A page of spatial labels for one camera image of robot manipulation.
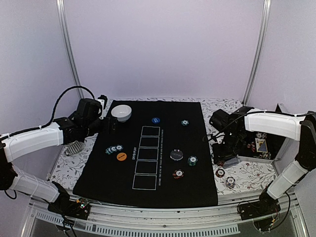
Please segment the spread teal poker chips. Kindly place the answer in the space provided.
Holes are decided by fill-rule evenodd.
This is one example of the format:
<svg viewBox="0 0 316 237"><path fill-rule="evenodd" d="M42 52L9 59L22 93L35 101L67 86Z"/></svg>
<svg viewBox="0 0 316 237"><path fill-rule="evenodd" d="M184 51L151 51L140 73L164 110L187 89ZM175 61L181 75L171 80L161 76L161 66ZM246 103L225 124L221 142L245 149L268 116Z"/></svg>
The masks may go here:
<svg viewBox="0 0 316 237"><path fill-rule="evenodd" d="M123 145L115 145L115 146L110 146L108 147L105 152L106 154L110 155L119 151L123 150Z"/></svg>

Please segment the orange big blind button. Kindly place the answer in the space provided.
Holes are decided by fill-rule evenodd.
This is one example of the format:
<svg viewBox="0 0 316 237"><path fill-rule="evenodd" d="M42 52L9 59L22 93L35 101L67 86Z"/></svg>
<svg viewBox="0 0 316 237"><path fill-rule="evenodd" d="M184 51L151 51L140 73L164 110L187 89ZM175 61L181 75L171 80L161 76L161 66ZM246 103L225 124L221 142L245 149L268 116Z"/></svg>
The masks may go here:
<svg viewBox="0 0 316 237"><path fill-rule="evenodd" d="M117 154L117 160L118 161L125 161L127 159L127 154L126 153L119 153Z"/></svg>

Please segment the blue small blind button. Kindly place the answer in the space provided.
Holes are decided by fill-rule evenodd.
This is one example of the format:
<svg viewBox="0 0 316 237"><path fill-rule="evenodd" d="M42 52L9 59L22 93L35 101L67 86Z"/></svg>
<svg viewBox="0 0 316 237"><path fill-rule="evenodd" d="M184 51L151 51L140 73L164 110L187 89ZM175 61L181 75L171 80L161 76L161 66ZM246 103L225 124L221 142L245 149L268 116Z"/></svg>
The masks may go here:
<svg viewBox="0 0 316 237"><path fill-rule="evenodd" d="M158 124L158 123L160 123L160 118L157 118L157 117L152 118L152 123L153 123L153 124Z"/></svg>

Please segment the teal poker chip stack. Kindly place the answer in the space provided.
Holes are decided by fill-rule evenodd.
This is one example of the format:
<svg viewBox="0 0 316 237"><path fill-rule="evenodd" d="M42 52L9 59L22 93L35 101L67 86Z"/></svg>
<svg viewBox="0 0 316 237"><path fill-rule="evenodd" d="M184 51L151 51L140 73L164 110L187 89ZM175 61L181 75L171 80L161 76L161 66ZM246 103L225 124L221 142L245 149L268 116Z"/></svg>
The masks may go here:
<svg viewBox="0 0 316 237"><path fill-rule="evenodd" d="M188 165L189 166L195 166L198 162L198 158L196 156L190 156L188 158Z"/></svg>

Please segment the black dealer button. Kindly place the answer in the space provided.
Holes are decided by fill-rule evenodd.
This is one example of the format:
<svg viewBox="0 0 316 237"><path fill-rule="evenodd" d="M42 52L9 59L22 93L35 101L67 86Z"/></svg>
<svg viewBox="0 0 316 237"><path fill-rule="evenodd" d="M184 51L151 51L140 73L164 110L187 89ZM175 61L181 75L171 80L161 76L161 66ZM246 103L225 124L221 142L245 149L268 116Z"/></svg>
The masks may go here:
<svg viewBox="0 0 316 237"><path fill-rule="evenodd" d="M170 158L174 161L180 161L183 156L183 152L180 149L174 149L170 152Z"/></svg>

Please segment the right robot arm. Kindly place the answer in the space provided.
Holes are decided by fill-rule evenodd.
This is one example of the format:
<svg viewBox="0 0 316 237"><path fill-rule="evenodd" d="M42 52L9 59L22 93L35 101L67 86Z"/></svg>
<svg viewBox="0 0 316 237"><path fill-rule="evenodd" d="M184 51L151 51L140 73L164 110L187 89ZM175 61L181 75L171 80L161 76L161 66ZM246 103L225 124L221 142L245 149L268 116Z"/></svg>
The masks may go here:
<svg viewBox="0 0 316 237"><path fill-rule="evenodd" d="M274 160L286 140L297 141L297 155L260 194L255 205L259 215L266 215L288 189L316 167L316 114L287 114L243 106L231 114L219 109L209 120L218 133L211 135L216 165L238 157Z"/></svg>

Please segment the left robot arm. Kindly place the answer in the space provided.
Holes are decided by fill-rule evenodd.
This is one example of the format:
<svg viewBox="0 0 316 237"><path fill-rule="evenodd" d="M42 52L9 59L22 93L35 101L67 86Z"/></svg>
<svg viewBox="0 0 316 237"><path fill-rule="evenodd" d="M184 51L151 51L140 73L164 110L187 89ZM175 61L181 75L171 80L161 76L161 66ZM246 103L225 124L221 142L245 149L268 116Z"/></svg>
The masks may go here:
<svg viewBox="0 0 316 237"><path fill-rule="evenodd" d="M13 166L13 161L32 152L60 145L80 145L87 137L113 131L114 120L107 117L107 97L80 99L77 109L69 116L53 118L48 124L0 137L0 189L12 190L49 203L54 211L70 214L75 202L58 183L30 175Z"/></svg>

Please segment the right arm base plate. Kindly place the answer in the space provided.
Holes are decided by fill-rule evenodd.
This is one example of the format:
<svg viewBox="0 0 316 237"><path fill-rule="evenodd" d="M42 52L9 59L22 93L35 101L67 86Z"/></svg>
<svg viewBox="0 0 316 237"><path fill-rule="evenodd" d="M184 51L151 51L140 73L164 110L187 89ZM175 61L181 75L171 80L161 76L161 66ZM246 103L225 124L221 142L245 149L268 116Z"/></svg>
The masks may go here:
<svg viewBox="0 0 316 237"><path fill-rule="evenodd" d="M237 212L242 220L263 217L270 214L277 214L281 207L277 199L270 197L259 198L254 202L242 202L237 206Z"/></svg>

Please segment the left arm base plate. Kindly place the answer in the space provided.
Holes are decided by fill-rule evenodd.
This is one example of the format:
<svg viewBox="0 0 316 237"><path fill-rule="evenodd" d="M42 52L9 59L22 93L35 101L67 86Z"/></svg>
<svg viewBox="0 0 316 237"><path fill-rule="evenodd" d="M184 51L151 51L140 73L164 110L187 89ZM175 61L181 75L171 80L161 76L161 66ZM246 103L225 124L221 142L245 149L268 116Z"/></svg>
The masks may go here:
<svg viewBox="0 0 316 237"><path fill-rule="evenodd" d="M69 198L58 198L55 202L48 204L47 210L65 217L87 220L90 214L91 205L82 202L72 201Z"/></svg>

